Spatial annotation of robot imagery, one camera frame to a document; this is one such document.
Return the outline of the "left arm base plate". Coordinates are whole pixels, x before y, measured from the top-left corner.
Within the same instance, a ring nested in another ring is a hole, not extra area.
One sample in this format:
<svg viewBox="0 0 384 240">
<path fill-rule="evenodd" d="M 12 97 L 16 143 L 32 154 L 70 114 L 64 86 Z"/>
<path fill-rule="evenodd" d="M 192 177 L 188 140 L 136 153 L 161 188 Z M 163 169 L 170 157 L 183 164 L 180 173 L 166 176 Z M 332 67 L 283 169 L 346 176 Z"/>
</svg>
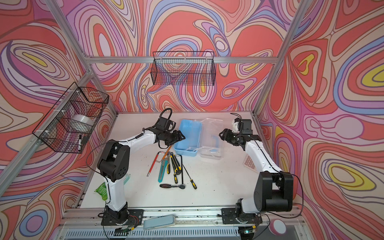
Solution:
<svg viewBox="0 0 384 240">
<path fill-rule="evenodd" d="M 122 209 L 115 212 L 107 208 L 104 211 L 102 226 L 139 226 L 143 221 L 143 209 Z"/>
</svg>

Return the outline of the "blue plastic tool box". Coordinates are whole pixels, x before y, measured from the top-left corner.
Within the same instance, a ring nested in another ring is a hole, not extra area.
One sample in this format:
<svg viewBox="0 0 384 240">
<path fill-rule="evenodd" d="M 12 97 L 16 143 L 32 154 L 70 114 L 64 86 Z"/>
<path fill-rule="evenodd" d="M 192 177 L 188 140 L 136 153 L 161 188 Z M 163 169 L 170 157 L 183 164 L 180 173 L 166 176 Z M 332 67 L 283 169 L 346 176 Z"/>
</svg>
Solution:
<svg viewBox="0 0 384 240">
<path fill-rule="evenodd" d="M 183 119 L 179 130 L 186 139 L 174 145 L 176 154 L 220 160 L 223 151 L 219 133 L 223 130 L 223 123 L 223 120 L 211 118 L 201 121 Z"/>
</svg>

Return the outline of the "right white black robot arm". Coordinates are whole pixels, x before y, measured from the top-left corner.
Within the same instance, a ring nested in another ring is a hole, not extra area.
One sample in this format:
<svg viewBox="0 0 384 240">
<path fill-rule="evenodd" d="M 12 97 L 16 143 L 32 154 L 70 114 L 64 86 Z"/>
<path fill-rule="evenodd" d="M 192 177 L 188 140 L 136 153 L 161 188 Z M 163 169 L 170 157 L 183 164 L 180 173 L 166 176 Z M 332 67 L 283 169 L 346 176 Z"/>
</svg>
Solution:
<svg viewBox="0 0 384 240">
<path fill-rule="evenodd" d="M 237 117 L 232 129 L 219 134 L 221 140 L 242 149 L 259 172 L 253 196 L 239 199 L 233 209 L 223 208 L 224 224 L 248 224 L 265 212 L 290 212 L 293 208 L 294 176 L 283 172 L 267 153 L 259 135 L 253 134 L 252 121 Z"/>
</svg>

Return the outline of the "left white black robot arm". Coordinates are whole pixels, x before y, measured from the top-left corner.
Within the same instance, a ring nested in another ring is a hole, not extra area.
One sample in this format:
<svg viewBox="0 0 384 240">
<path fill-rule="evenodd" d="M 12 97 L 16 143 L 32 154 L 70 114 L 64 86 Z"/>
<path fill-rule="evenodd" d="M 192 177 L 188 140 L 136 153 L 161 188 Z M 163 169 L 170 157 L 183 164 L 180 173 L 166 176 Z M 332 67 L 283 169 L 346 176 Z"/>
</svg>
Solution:
<svg viewBox="0 0 384 240">
<path fill-rule="evenodd" d="M 97 168 L 106 184 L 109 209 L 119 212 L 127 205 L 124 178 L 129 169 L 130 154 L 161 141 L 169 147 L 184 140 L 186 137 L 180 130 L 175 130 L 175 125 L 170 119 L 160 117 L 152 127 L 143 129 L 135 137 L 106 143 Z"/>
</svg>

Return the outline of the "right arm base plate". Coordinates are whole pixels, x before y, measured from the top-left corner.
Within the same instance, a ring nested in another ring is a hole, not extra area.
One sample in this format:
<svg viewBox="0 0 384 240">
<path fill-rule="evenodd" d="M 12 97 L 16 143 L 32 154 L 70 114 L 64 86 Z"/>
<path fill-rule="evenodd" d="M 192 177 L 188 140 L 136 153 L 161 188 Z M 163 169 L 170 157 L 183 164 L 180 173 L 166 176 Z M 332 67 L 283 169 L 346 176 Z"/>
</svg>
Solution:
<svg viewBox="0 0 384 240">
<path fill-rule="evenodd" d="M 222 219 L 225 225 L 253 224 L 258 226 L 263 223 L 260 214 L 246 214 L 237 208 L 222 208 L 218 217 Z"/>
</svg>

